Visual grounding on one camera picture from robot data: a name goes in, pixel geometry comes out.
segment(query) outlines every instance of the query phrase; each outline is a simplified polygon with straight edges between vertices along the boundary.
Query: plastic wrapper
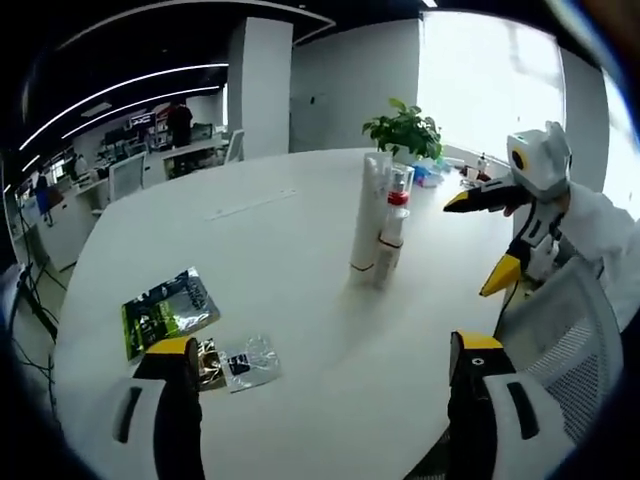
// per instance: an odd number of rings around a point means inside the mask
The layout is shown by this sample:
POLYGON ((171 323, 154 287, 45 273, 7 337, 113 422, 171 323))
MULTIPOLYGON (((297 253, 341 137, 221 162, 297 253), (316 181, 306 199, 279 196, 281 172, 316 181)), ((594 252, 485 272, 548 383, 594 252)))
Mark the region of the plastic wrapper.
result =
POLYGON ((218 349, 229 391, 263 385, 280 376, 280 360, 269 338, 258 335, 218 349))
POLYGON ((217 390, 227 386, 220 356, 212 339, 198 344, 200 390, 217 390))
POLYGON ((127 358, 136 358, 165 338, 193 333, 218 318, 218 307, 191 267, 122 306, 127 358))

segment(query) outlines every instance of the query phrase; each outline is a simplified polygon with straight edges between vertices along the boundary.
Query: green leaves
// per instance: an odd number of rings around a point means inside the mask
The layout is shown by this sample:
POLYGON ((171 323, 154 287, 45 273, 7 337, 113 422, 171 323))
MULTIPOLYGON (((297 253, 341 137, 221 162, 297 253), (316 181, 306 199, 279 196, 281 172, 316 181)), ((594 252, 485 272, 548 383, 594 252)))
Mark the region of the green leaves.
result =
POLYGON ((390 98, 389 105, 398 110, 395 117, 380 116, 362 125, 362 134, 369 132, 381 151, 398 153, 406 146, 415 155, 436 159, 442 152, 440 130, 431 117, 420 117, 422 109, 407 107, 401 100, 390 98))

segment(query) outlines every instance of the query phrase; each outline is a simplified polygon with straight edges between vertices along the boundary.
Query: potted plant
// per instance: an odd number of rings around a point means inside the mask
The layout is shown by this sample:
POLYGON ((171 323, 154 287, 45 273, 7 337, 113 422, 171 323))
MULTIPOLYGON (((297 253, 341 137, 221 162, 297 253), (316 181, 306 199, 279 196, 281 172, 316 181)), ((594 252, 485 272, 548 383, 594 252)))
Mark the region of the potted plant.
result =
POLYGON ((362 133, 369 132, 378 150, 393 152, 395 162, 411 165, 419 157, 437 159, 442 144, 433 118, 421 117, 420 107, 407 107, 397 98, 390 98, 389 104, 398 110, 398 114, 372 118, 362 126, 362 133))

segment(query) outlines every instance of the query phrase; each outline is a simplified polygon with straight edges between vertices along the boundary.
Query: white round table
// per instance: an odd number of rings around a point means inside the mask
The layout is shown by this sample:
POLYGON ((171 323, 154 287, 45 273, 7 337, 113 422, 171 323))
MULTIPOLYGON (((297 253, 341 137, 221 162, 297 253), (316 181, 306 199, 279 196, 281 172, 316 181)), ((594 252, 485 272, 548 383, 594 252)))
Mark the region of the white round table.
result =
POLYGON ((76 265, 55 351, 65 436, 129 375, 121 305, 195 266, 222 318, 199 339, 267 334, 282 377, 200 394, 208 478, 401 479, 447 425, 454 329, 491 334, 478 291, 512 237, 499 213, 445 214, 448 175, 414 186, 385 292, 349 287, 363 155, 308 152, 201 171, 110 205, 76 265))

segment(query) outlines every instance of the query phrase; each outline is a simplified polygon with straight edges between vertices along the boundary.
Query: white pot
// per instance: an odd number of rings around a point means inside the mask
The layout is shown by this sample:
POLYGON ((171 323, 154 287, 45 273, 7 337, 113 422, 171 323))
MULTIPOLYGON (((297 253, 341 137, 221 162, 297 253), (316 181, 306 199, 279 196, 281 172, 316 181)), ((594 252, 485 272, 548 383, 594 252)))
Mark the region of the white pot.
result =
POLYGON ((398 150, 398 153, 393 156, 394 162, 411 166, 418 161, 418 158, 414 154, 409 153, 409 147, 402 145, 399 145, 399 147, 400 150, 398 150))

